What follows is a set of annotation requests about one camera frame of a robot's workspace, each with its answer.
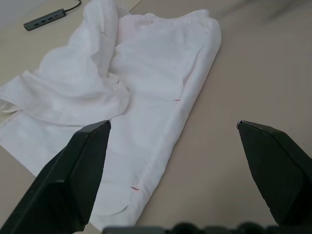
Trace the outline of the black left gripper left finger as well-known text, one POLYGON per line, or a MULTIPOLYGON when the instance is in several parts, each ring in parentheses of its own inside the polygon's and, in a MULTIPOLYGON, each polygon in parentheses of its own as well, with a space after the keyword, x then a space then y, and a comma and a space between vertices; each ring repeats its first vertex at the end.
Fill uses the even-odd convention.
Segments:
POLYGON ((0 232, 74 234, 88 224, 101 182, 111 124, 74 133, 40 171, 0 232))

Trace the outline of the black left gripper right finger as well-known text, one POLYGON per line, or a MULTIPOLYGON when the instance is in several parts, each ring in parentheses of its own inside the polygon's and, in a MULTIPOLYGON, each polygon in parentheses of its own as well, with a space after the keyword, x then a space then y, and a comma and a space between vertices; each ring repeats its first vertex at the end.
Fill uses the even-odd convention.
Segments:
POLYGON ((283 131, 239 121, 248 165, 278 225, 312 224, 312 159, 283 131))

